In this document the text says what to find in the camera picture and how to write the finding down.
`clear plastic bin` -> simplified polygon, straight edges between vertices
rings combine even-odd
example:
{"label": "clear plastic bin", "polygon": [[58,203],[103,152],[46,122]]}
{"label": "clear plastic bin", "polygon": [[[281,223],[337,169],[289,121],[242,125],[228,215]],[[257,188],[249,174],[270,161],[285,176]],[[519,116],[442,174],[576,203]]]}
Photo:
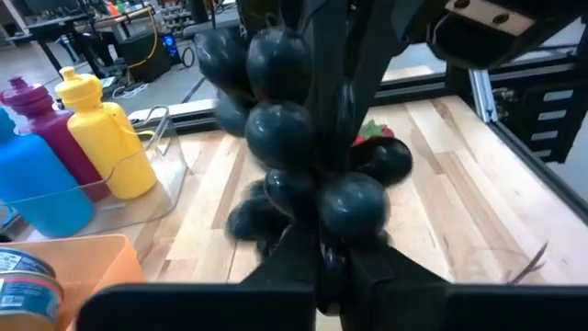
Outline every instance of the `clear plastic bin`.
{"label": "clear plastic bin", "polygon": [[[169,110],[165,106],[158,106],[152,108],[149,116],[145,121],[151,119],[151,114],[158,109],[164,109],[164,116],[154,131],[140,131],[138,132],[143,141],[143,150],[147,154],[153,170],[157,175],[158,182],[156,185],[139,196],[131,200],[120,200],[114,196],[108,196],[101,201],[95,203],[96,214],[92,221],[75,235],[97,234],[108,230],[115,230],[135,223],[144,223],[152,220],[157,220],[164,217],[172,211],[177,203],[184,177],[188,170],[182,148],[180,146],[179,138],[171,121]],[[120,169],[127,162],[132,162],[133,157],[139,157],[140,153],[135,154],[127,159],[120,160],[115,165],[112,174],[108,179],[101,182],[85,185],[74,188],[74,190],[82,190],[84,192],[92,191],[97,186],[107,184],[113,175],[116,175],[117,169]],[[47,196],[31,198],[19,201],[5,201],[4,205],[12,208],[18,212],[18,206],[26,203],[35,202],[35,200],[44,200],[43,205],[50,205],[50,201],[58,200],[61,195],[71,193],[70,191],[62,191],[52,193]],[[51,211],[43,210],[35,211],[35,217],[51,218]],[[21,213],[21,216],[26,220],[27,215]],[[45,237],[33,232],[20,234],[18,240],[42,240]]]}
{"label": "clear plastic bin", "polygon": [[107,286],[143,282],[137,252],[121,234],[1,244],[29,252],[55,269],[63,287],[57,331],[74,330],[74,318],[85,300]]}

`floor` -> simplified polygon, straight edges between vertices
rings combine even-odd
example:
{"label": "floor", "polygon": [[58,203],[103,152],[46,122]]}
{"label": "floor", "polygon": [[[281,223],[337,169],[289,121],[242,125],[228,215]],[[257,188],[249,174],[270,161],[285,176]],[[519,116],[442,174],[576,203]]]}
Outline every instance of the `floor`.
{"label": "floor", "polygon": [[[220,19],[231,19],[236,17],[236,12],[227,10],[223,13]],[[546,42],[547,45],[564,44],[578,42],[583,31],[583,25],[580,21],[575,21],[563,31],[552,37]],[[71,65],[72,62],[65,50],[57,45],[49,45],[56,58],[62,65]],[[186,47],[193,47],[193,44],[189,40],[180,41],[178,43],[178,49],[180,53]],[[550,55],[549,52],[533,52],[526,54],[521,59],[541,57]],[[10,63],[10,65],[2,65],[0,67],[0,90],[7,88],[7,79],[12,75],[22,75],[30,83],[41,83],[44,84],[55,96],[54,88],[60,83],[61,78],[57,72],[53,69],[49,60],[36,44],[29,44],[17,48],[11,49],[0,49],[0,63]],[[390,61],[390,69],[401,69],[409,68],[417,65],[426,65],[433,72],[445,71],[445,62],[436,59],[436,57],[430,52],[428,47],[423,44],[413,45],[409,47],[401,56],[398,56]],[[89,73],[90,69],[87,64],[77,65],[77,71],[81,73]],[[160,78],[150,83],[148,88],[140,92],[132,98],[118,98],[115,101],[118,102],[127,113],[131,113],[135,110],[151,108],[158,104],[175,104],[188,101],[196,101],[202,98],[215,97],[215,89],[208,82],[200,82],[202,74],[198,69],[198,64],[195,64],[191,68],[185,68],[182,64],[176,65],[172,70]],[[112,100],[111,96],[105,96],[105,100]],[[23,118],[10,114],[16,121],[22,121]],[[583,150],[588,149],[588,125],[583,126],[581,132],[578,134],[574,149],[581,148]],[[582,171],[585,165],[588,164],[588,156],[582,154],[577,157],[578,160],[570,160],[566,165],[551,165],[554,171],[561,173],[561,175],[567,179],[582,196],[588,200],[588,185],[583,183],[588,182],[588,173]],[[571,179],[576,178],[575,174],[584,175],[586,181],[579,181]]]}

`red strawberry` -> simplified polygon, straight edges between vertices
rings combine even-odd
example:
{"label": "red strawberry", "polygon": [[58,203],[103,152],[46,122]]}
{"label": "red strawberry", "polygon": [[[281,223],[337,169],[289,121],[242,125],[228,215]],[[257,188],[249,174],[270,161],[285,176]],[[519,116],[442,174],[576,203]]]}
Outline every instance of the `red strawberry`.
{"label": "red strawberry", "polygon": [[392,132],[392,130],[390,130],[389,128],[382,129],[382,133],[384,134],[384,137],[394,137],[394,132]]}
{"label": "red strawberry", "polygon": [[357,144],[361,144],[362,142],[364,142],[366,140],[366,137],[362,136],[362,135],[358,135],[356,137],[356,139],[353,141],[353,145],[357,145]]}

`grape cluster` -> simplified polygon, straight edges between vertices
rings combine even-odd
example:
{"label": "grape cluster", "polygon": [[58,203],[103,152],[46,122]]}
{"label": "grape cluster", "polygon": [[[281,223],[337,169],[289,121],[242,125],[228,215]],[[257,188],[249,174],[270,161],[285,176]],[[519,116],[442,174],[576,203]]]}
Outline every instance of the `grape cluster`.
{"label": "grape cluster", "polygon": [[231,236],[256,241],[265,256],[294,222],[346,244],[386,236],[385,187],[408,176],[411,153],[388,137],[351,146],[362,119],[354,117],[350,85],[333,97],[337,116],[318,134],[313,119],[320,116],[304,107],[312,104],[311,50],[298,32],[269,27],[247,40],[212,30],[198,36],[197,58],[201,72],[220,90],[218,124],[244,137],[268,169],[231,212]]}

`can label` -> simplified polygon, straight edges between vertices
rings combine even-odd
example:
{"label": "can label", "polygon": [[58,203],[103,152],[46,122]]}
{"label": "can label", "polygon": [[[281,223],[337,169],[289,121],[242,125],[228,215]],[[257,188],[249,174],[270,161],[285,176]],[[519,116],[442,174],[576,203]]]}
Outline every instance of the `can label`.
{"label": "can label", "polygon": [[15,275],[0,279],[0,312],[27,311],[53,323],[62,304],[55,284],[41,277]]}
{"label": "can label", "polygon": [[55,277],[53,270],[37,258],[24,252],[4,250],[2,247],[0,247],[0,271],[32,271]]}

